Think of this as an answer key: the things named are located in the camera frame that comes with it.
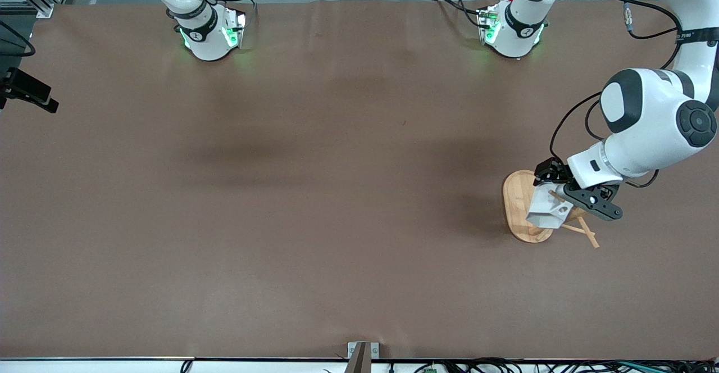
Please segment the white faceted cup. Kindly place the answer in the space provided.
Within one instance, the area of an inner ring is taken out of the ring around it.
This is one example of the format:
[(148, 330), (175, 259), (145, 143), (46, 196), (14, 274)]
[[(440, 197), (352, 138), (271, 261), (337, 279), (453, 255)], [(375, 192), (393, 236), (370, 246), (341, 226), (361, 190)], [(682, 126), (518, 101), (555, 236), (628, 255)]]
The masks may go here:
[(565, 195), (565, 186), (554, 183), (535, 186), (526, 221), (538, 228), (560, 228), (574, 208)]

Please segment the wooden cup rack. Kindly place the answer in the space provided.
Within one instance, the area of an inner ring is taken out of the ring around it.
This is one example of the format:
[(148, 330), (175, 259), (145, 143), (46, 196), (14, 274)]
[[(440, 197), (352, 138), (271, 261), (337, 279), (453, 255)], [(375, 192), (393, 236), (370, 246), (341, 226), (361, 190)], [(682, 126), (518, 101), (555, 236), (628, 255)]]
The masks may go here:
[(567, 230), (585, 235), (593, 248), (600, 248), (595, 232), (586, 224), (585, 216), (588, 212), (578, 207), (573, 208), (567, 220), (560, 228), (538, 228), (526, 221), (526, 215), (534, 192), (534, 173), (523, 169), (509, 174), (502, 186), (503, 206), (508, 228), (511, 234), (521, 242), (546, 242), (552, 232), (565, 228)]

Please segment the brown table cover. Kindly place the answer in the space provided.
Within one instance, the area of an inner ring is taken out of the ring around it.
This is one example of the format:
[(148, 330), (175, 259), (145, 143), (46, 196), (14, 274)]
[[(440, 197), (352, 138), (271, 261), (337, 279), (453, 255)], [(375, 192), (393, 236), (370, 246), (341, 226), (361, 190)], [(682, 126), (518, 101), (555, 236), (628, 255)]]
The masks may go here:
[(165, 8), (57, 7), (0, 115), (0, 356), (719, 357), (719, 141), (521, 243), (502, 183), (672, 37), (557, 2), (521, 61), (433, 2), (264, 4), (203, 62)]

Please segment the white table edge rail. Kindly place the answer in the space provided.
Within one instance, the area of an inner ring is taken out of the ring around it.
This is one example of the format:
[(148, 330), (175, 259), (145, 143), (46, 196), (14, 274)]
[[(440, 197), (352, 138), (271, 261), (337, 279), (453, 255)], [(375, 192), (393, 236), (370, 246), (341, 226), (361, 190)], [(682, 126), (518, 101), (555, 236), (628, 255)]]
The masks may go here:
[[(344, 373), (347, 358), (34, 357), (0, 358), (0, 373)], [(708, 360), (577, 358), (379, 358), (371, 373), (719, 373)]]

